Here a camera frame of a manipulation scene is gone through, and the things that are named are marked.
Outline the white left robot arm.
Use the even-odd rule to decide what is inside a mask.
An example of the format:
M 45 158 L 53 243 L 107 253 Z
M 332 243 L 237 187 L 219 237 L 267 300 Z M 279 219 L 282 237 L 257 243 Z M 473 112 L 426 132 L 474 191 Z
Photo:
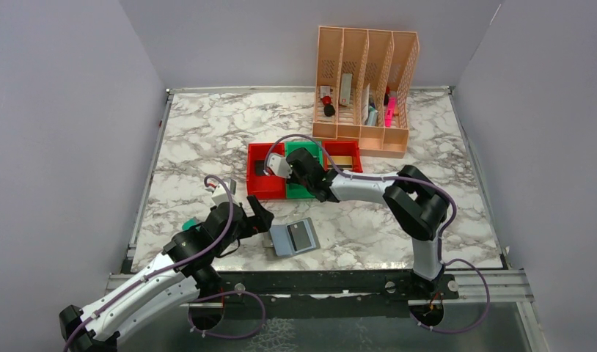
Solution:
M 270 230 L 274 215 L 254 196 L 253 215 L 241 204 L 221 202 L 206 220 L 174 235 L 146 267 L 108 295 L 84 307 L 59 313 L 65 351 L 116 351 L 126 331 L 166 308 L 188 300 L 224 296 L 221 277 L 212 266 L 231 243 Z

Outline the grey card holder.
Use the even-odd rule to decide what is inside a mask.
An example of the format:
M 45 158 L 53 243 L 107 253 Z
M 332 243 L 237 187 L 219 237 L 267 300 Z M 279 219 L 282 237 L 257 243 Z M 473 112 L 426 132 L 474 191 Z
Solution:
M 311 218 L 272 225 L 264 234 L 263 245 L 276 257 L 295 257 L 321 247 Z

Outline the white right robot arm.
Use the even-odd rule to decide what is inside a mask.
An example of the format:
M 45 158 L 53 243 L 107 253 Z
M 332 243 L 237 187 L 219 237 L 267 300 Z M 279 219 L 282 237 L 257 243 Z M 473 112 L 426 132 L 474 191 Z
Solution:
M 285 157 L 289 183 L 299 184 L 320 202 L 362 201 L 388 207 L 402 230 L 412 238 L 413 274 L 435 283 L 444 270 L 437 231 L 446 220 L 450 200 L 418 168 L 365 174 L 325 169 L 304 148 Z

